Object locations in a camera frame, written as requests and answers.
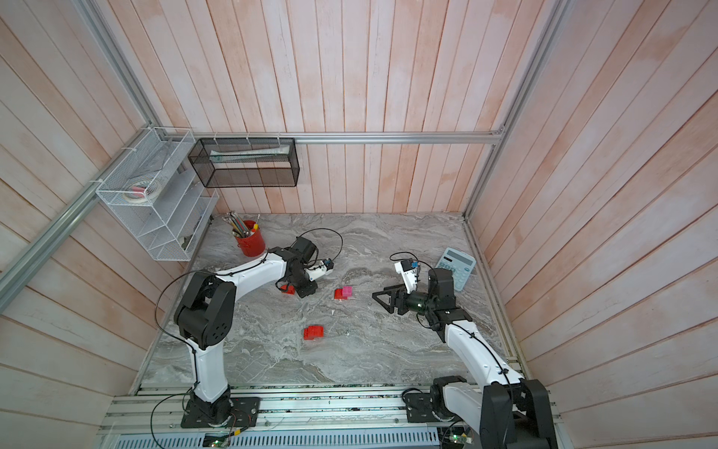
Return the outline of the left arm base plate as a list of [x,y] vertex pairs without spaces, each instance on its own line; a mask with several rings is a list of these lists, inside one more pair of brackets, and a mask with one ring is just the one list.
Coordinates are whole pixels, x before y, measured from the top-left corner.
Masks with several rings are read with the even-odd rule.
[[213,403],[191,395],[181,428],[251,428],[257,423],[261,398],[220,397]]

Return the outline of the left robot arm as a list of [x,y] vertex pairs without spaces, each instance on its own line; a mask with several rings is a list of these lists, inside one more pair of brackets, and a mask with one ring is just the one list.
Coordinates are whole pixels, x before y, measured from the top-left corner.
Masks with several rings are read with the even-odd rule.
[[316,245],[300,236],[291,246],[271,248],[238,267],[193,273],[174,315],[194,370],[188,401],[192,423],[224,426],[239,409],[231,399],[224,369],[224,339],[237,301],[266,284],[293,287],[296,295],[308,297],[334,265],[331,258],[321,260]]

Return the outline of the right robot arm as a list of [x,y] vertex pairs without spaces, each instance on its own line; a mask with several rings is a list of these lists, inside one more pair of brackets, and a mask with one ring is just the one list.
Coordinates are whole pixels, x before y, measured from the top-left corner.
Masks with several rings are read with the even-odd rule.
[[482,336],[473,319],[456,302],[454,278],[448,269],[430,269],[428,290],[418,290],[420,263],[396,262],[402,284],[372,294],[390,314],[414,312],[458,355],[476,382],[461,376],[433,381],[433,413],[456,417],[477,435],[482,448],[557,448],[558,441],[546,387],[529,380]]

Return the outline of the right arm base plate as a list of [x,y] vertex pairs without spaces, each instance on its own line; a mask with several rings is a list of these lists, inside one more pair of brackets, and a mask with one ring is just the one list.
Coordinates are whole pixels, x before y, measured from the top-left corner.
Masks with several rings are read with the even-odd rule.
[[430,393],[424,393],[418,388],[409,388],[403,391],[401,399],[405,405],[409,423],[439,423],[459,420],[459,416],[455,413],[442,411]]

